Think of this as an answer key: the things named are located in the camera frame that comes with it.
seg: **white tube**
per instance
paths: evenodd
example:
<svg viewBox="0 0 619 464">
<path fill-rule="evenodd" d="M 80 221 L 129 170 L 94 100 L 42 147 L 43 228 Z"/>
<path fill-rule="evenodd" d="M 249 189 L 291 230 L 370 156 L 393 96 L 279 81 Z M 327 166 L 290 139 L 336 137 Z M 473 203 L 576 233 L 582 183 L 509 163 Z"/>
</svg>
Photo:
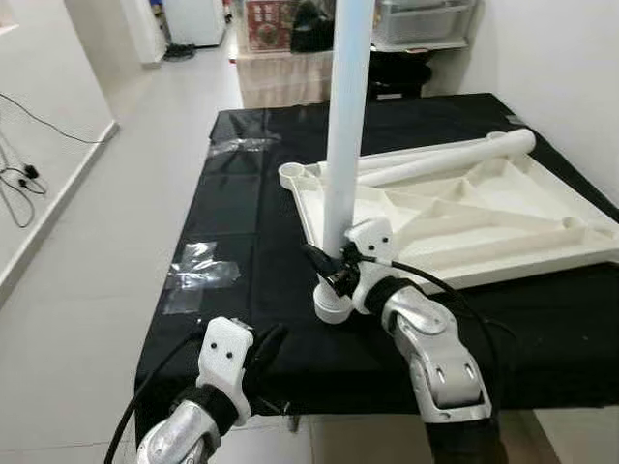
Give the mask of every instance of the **white tube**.
<svg viewBox="0 0 619 464">
<path fill-rule="evenodd" d="M 532 131 L 529 129 L 513 130 L 471 147 L 435 151 L 432 152 L 431 157 L 364 174 L 359 176 L 359 184 L 372 187 L 382 186 L 443 170 L 457 169 L 490 158 L 524 155 L 533 151 L 534 148 L 535 134 Z"/>
<path fill-rule="evenodd" d="M 338 0 L 336 4 L 322 241 L 324 251 L 334 257 L 339 256 L 354 214 L 373 13 L 374 0 Z M 352 303 L 339 299 L 324 282 L 316 288 L 314 302 L 318 317 L 331 324 L 343 322 L 352 310 Z"/>
<path fill-rule="evenodd" d="M 467 146 L 473 146 L 480 142 L 484 142 L 489 138 L 496 138 L 502 136 L 504 132 L 491 132 L 485 138 L 474 138 L 472 140 L 463 140 L 461 142 L 441 143 L 439 145 L 428 145 L 426 147 L 418 148 L 406 148 L 403 150 L 394 150 L 393 152 L 377 153 L 375 155 L 369 155 L 362 157 L 358 162 L 358 173 L 362 175 L 362 171 L 370 171 L 372 169 L 380 169 L 383 167 L 398 166 L 400 164 L 406 164 L 410 161 L 420 160 L 422 158 L 430 157 L 436 153 L 437 150 L 448 150 L 451 148 L 462 148 Z M 325 177 L 327 175 L 327 161 L 319 161 L 318 169 L 320 175 Z"/>
</svg>

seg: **red box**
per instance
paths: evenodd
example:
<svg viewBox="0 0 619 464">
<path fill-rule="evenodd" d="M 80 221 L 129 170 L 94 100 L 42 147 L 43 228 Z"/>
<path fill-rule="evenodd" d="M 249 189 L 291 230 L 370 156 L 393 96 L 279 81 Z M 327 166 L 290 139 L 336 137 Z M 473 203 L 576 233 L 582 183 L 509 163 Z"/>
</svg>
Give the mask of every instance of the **red box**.
<svg viewBox="0 0 619 464">
<path fill-rule="evenodd" d="M 296 0 L 247 0 L 245 15 L 251 51 L 289 51 Z"/>
</svg>

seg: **storage bin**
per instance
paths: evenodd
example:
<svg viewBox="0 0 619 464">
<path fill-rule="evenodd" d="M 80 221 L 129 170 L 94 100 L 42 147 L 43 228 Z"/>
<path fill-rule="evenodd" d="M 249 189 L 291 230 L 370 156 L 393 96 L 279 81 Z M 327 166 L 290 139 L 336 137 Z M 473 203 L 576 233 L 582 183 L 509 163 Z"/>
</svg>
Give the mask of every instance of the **storage bin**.
<svg viewBox="0 0 619 464">
<path fill-rule="evenodd" d="M 413 47 L 415 44 L 465 37 L 474 0 L 448 0 L 438 4 L 434 0 L 423 0 L 423 8 L 410 6 L 415 3 L 413 0 L 379 1 L 374 41 L 387 46 Z"/>
</svg>

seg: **white cabinet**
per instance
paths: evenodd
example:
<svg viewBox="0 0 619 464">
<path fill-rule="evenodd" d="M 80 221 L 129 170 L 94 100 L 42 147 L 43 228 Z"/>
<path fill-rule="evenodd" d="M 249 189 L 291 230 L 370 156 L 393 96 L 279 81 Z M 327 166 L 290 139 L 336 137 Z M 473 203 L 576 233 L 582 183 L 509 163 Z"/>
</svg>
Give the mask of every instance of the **white cabinet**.
<svg viewBox="0 0 619 464">
<path fill-rule="evenodd" d="M 219 45 L 225 28 L 221 0 L 163 0 L 175 44 Z"/>
</svg>

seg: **white plastic frame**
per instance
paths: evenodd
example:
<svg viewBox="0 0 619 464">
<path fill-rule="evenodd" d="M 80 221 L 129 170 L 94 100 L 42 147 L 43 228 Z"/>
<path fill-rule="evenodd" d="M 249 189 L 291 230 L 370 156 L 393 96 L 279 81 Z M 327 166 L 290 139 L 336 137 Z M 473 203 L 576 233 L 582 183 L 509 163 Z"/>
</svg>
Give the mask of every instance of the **white plastic frame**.
<svg viewBox="0 0 619 464">
<path fill-rule="evenodd" d="M 363 157 L 422 159 L 450 143 Z M 324 163 L 285 164 L 280 181 L 294 196 L 306 238 L 321 247 Z M 614 261 L 619 224 L 528 155 L 497 157 L 388 186 L 357 187 L 354 223 L 388 218 L 397 260 L 464 288 Z M 429 282 L 416 279 L 428 292 Z"/>
</svg>

